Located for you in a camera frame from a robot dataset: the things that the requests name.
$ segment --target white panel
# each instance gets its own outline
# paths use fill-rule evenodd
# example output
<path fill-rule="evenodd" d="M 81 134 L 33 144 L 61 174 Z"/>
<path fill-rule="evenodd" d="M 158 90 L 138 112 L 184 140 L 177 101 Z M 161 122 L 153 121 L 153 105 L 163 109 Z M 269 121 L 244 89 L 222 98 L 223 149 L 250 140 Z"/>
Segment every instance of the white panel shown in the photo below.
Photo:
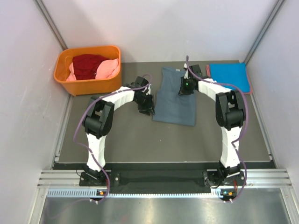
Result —
<path fill-rule="evenodd" d="M 247 69 L 275 157 L 299 197 L 298 8 L 286 1 Z"/>
<path fill-rule="evenodd" d="M 0 223 L 23 224 L 67 93 L 53 80 L 61 49 L 34 2 L 1 1 L 0 8 Z"/>
<path fill-rule="evenodd" d="M 69 48 L 115 44 L 125 62 L 243 60 L 276 0 L 44 0 Z"/>

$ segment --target gray tabletop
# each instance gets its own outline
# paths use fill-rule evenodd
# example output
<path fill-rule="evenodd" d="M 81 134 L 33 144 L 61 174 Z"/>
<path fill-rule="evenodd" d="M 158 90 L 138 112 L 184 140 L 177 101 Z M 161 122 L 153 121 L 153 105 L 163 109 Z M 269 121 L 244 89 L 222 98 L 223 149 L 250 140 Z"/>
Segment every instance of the gray tabletop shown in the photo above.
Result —
<path fill-rule="evenodd" d="M 192 62 L 206 72 L 210 63 L 227 61 Z M 184 62 L 123 63 L 123 83 L 135 81 L 137 76 L 150 73 L 153 76 L 151 89 L 154 97 L 162 81 L 162 68 L 182 69 Z M 219 161 L 222 153 L 222 134 L 215 119 L 215 102 L 196 92 L 195 127 L 152 121 L 152 116 L 138 112 L 134 102 L 125 104 L 114 112 L 113 126 L 106 138 L 106 162 L 213 162 Z M 249 125 L 240 141 L 240 154 L 245 161 L 269 161 L 267 148 L 255 114 L 250 95 Z M 76 145 L 72 138 L 75 128 L 87 108 L 90 95 L 73 98 L 69 121 L 66 127 L 59 162 L 87 162 L 87 151 Z M 87 144 L 81 127 L 78 140 Z"/>

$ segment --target orange plastic bin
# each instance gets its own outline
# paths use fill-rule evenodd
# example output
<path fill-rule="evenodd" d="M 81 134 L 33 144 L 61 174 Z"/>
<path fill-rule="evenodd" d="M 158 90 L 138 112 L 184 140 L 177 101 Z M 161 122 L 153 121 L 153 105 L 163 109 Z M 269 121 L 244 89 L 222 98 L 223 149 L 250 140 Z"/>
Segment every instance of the orange plastic bin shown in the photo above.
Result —
<path fill-rule="evenodd" d="M 69 66 L 73 57 L 83 54 L 102 55 L 109 59 L 118 58 L 120 63 L 118 74 L 103 80 L 92 79 L 67 82 L 66 79 L 70 75 Z M 67 49 L 58 57 L 54 78 L 73 96 L 113 92 L 121 87 L 121 51 L 114 45 Z"/>

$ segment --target red cloth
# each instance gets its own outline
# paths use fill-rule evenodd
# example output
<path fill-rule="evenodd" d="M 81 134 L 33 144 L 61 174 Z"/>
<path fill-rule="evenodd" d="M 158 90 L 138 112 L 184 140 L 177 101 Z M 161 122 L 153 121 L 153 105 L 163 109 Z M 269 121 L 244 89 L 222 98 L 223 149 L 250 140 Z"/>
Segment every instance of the red cloth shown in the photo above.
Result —
<path fill-rule="evenodd" d="M 74 74 L 77 80 L 95 79 L 97 69 L 102 61 L 109 58 L 101 55 L 79 55 L 73 57 Z"/>

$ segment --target pink cloth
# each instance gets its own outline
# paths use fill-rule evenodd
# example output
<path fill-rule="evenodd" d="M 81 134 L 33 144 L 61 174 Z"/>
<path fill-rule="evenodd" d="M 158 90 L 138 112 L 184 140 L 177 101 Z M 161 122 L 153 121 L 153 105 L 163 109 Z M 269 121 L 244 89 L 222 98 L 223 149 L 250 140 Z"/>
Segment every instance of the pink cloth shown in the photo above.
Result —
<path fill-rule="evenodd" d="M 70 64 L 70 71 L 71 71 L 71 73 L 70 73 L 70 75 L 69 75 L 69 77 L 66 79 L 66 81 L 76 81 L 77 79 L 76 79 L 76 76 L 75 76 L 75 74 L 74 74 L 74 64 L 72 63 L 72 64 Z"/>
<path fill-rule="evenodd" d="M 117 75 L 119 69 L 118 59 L 103 61 L 98 69 L 95 79 L 113 78 Z"/>

